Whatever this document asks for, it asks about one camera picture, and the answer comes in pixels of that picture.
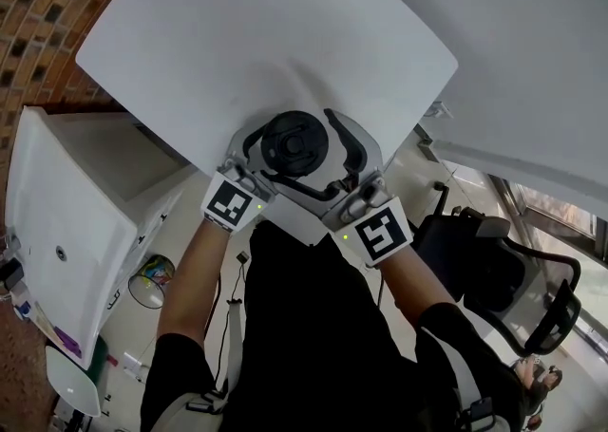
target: strap buckle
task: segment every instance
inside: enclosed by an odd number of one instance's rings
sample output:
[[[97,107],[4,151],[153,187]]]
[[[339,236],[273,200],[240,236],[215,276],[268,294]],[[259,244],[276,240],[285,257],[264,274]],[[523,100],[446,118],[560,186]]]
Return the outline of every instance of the strap buckle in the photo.
[[[468,410],[463,410],[458,420],[461,430],[466,432],[485,432],[491,430],[496,424],[492,398],[482,398],[473,402]]]

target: tile floor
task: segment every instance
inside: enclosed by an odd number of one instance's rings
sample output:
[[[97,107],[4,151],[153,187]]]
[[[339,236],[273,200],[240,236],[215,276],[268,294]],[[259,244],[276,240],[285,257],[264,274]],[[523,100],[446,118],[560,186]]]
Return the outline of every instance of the tile floor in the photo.
[[[461,167],[450,162],[436,163],[427,160],[417,147],[419,138],[412,132],[398,150],[390,163],[386,179],[388,187],[401,198],[408,218],[419,225],[425,216],[431,214],[437,204],[439,193],[432,189],[433,182],[440,181],[449,188],[446,212],[452,207],[470,206],[487,215],[504,216],[498,197],[490,187],[487,177],[477,171]],[[152,252],[165,254],[176,265],[194,231],[200,224],[200,201],[207,186],[207,177],[202,174],[193,176],[185,188],[184,194],[174,212],[167,218],[165,225],[153,243]],[[253,225],[235,235],[224,259],[222,267],[223,291],[232,291],[238,276],[236,255],[242,250],[248,252],[248,242]],[[355,254],[343,248],[345,257],[366,277],[373,295],[380,288],[380,274],[377,270],[368,269]],[[243,292],[239,284],[237,294]],[[390,291],[385,287],[381,302],[393,339],[404,356],[415,358],[415,332],[394,306]],[[227,311],[225,299],[220,299],[207,336],[206,355],[212,372],[218,365],[219,342],[223,331],[224,316]],[[121,428],[125,431],[139,430],[139,408],[143,396],[144,384],[136,381],[123,371],[125,366],[134,371],[129,356],[144,366],[149,366],[154,354],[158,310],[141,307],[130,295],[127,295],[110,316],[102,336],[108,343],[110,353],[119,360],[119,365],[108,371],[106,394],[110,401],[104,401],[103,411],[109,416],[102,416],[93,421],[91,430],[114,431]],[[489,333],[489,327],[477,319],[474,324],[481,326],[480,332]]]

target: black cable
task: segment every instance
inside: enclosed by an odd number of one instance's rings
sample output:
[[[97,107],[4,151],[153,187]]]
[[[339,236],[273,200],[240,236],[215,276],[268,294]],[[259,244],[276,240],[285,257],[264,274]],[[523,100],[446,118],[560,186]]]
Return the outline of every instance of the black cable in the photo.
[[[380,309],[380,302],[382,302],[382,291],[384,290],[384,275],[380,273],[380,291],[378,292],[378,309]]]
[[[235,284],[235,287],[232,290],[232,295],[230,296],[230,300],[235,299],[235,293],[237,292],[237,286],[238,286],[238,282],[240,281],[241,273],[243,273],[243,278],[244,278],[245,269],[244,269],[244,265],[242,265],[242,264],[240,265],[240,268],[238,269],[237,283]],[[228,309],[228,311],[226,312],[226,324],[224,325],[224,331],[221,334],[221,344],[219,345],[218,371],[216,372],[216,379],[215,379],[216,389],[218,389],[218,378],[219,378],[219,372],[221,371],[221,354],[224,350],[224,341],[226,339],[226,330],[228,330],[229,317],[230,317],[230,309]]]
[[[211,319],[213,319],[213,314],[216,311],[216,307],[218,306],[219,295],[221,294],[221,274],[218,276],[218,293],[216,293],[216,298],[213,301],[213,306],[211,306],[211,313],[209,314],[209,319],[207,319],[207,324],[205,324],[205,334],[203,339],[207,337],[207,332],[209,331],[209,326],[211,326]]]

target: black round object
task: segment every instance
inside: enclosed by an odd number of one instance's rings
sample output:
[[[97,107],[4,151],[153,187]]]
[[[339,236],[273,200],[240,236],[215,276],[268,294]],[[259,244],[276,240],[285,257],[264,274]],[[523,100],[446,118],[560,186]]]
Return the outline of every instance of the black round object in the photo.
[[[264,127],[262,156],[281,176],[308,176],[323,163],[328,149],[323,123],[310,113],[287,111]]]

